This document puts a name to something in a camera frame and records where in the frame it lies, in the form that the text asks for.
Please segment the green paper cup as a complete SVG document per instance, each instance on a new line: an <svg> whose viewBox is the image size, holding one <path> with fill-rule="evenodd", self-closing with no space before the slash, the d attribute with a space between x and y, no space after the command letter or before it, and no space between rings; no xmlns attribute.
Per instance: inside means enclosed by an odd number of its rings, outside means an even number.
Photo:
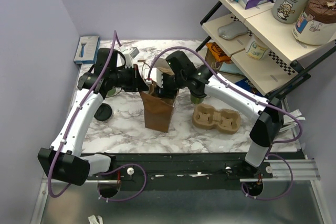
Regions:
<svg viewBox="0 0 336 224"><path fill-rule="evenodd" d="M206 96L207 96L206 94L205 95L195 95L193 93L190 93L190 101L196 105L201 104L204 101Z"/></svg>
<svg viewBox="0 0 336 224"><path fill-rule="evenodd" d="M107 92L107 97L112 97L116 94L116 88L112 88Z"/></svg>

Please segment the brown paper bag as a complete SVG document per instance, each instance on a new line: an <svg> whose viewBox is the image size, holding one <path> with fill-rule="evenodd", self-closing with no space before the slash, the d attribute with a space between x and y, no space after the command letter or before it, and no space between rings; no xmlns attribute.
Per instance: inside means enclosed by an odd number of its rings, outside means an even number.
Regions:
<svg viewBox="0 0 336 224"><path fill-rule="evenodd" d="M160 73L173 74L169 64L162 58L157 60L152 71L145 69L142 73L142 77L145 78L145 82L149 86L149 91L141 92L140 96L144 106L145 127L167 132L179 90L175 90L169 95L165 94L158 85Z"/></svg>

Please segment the brown cardboard cup carrier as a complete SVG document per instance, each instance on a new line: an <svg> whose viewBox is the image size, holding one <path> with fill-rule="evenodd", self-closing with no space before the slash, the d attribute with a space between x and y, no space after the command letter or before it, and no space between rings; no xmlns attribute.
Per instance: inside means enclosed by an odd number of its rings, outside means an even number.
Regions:
<svg viewBox="0 0 336 224"><path fill-rule="evenodd" d="M194 109L192 123L199 129L216 129L221 133L235 134L241 126L241 117L237 111L217 110L211 105L201 103Z"/></svg>

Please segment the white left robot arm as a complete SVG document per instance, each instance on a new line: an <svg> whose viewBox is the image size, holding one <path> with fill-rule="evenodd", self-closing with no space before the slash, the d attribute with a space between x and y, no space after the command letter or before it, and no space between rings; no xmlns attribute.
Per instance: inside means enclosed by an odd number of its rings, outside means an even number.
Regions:
<svg viewBox="0 0 336 224"><path fill-rule="evenodd" d="M133 48L98 49L93 68L79 77L75 101L64 126L49 148L38 153L40 165L51 179L81 186L86 179L100 174L104 179L116 175L116 166L104 154L81 158L82 145L96 112L111 114L111 108L102 108L107 93L113 88L125 92L147 91L138 65L133 59L139 50Z"/></svg>

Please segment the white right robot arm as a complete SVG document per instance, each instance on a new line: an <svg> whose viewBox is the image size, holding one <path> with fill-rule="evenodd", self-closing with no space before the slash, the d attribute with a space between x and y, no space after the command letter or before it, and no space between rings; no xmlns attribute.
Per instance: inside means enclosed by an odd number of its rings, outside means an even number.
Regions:
<svg viewBox="0 0 336 224"><path fill-rule="evenodd" d="M172 70L167 74L155 66L161 58L156 56L151 64L148 78L160 87L160 94L169 95L178 89L188 88L191 96L203 99L214 97L225 102L249 118L254 126L249 134L252 143L241 165L242 173L249 178L260 172L271 144L283 126L283 109L277 98L267 100L219 76L207 62L195 67L185 53L185 47L173 47L165 59Z"/></svg>

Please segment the orange brown snack bag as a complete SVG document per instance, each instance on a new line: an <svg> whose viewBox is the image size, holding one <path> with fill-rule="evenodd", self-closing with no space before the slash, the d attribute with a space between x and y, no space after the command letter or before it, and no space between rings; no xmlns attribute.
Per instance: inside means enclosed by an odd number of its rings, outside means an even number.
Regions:
<svg viewBox="0 0 336 224"><path fill-rule="evenodd" d="M205 60L214 70L231 74L239 73L239 69L217 43L208 42L206 47Z"/></svg>

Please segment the blue razor package box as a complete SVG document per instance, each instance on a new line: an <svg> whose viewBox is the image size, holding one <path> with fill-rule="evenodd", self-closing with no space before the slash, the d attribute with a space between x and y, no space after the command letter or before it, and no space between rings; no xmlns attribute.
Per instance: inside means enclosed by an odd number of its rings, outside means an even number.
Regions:
<svg viewBox="0 0 336 224"><path fill-rule="evenodd" d="M99 36L81 36L75 53L74 63L78 65L96 63L99 45Z"/></svg>

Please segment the grey stone-shaped pouch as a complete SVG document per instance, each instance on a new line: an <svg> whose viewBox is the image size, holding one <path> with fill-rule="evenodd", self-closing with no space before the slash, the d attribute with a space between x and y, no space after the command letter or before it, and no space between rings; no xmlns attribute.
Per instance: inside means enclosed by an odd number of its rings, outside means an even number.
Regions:
<svg viewBox="0 0 336 224"><path fill-rule="evenodd" d="M240 35L247 34L248 28L242 22L234 21L219 27L217 32L222 39L232 40Z"/></svg>

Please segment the blue snack package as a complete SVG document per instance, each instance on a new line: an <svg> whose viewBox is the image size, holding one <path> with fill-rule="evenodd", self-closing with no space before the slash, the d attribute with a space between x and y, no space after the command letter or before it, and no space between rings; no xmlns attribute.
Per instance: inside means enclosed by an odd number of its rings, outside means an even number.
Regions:
<svg viewBox="0 0 336 224"><path fill-rule="evenodd" d="M252 94L263 97L263 95L258 91L258 89L247 78L244 78L244 79L236 82L235 85L243 88L244 90L246 90L246 91L248 91Z"/></svg>

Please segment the white printed mug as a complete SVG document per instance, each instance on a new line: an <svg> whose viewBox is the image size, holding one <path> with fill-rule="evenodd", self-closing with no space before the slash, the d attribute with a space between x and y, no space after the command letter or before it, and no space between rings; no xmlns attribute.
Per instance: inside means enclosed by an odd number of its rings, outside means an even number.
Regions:
<svg viewBox="0 0 336 224"><path fill-rule="evenodd" d="M270 53L270 48L263 43L256 35L245 46L246 55L255 60L262 60Z"/></svg>

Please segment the beige black folding shelf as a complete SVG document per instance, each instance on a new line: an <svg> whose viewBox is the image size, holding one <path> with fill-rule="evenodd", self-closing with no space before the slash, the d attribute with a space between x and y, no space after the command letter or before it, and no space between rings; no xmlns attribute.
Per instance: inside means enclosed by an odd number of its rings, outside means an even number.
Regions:
<svg viewBox="0 0 336 224"><path fill-rule="evenodd" d="M196 50L200 51L210 40L215 41L262 95L283 99L311 77L310 71L314 67L335 52L335 36L322 46L295 40L293 26L274 19L273 4L268 2L243 9L237 2L218 0L200 22L207 37ZM242 22L250 33L233 40L220 38L218 27L235 20ZM245 45L252 35L271 50L271 55L261 62L244 56Z"/></svg>

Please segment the white plastic scrap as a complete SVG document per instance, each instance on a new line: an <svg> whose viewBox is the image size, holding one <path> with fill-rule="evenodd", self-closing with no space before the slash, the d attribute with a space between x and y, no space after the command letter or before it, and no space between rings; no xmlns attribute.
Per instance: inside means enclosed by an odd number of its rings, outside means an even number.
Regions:
<svg viewBox="0 0 336 224"><path fill-rule="evenodd" d="M103 218L101 216L91 215L88 217L90 224L103 224Z"/></svg>

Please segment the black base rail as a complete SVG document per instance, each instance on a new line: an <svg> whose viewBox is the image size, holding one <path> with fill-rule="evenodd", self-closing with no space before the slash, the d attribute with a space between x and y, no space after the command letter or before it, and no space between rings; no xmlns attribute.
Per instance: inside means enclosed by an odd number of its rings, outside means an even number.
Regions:
<svg viewBox="0 0 336 224"><path fill-rule="evenodd" d="M245 153L110 153L110 175L91 177L106 183L120 179L121 190L239 190L241 180L272 178L268 162L254 168Z"/></svg>

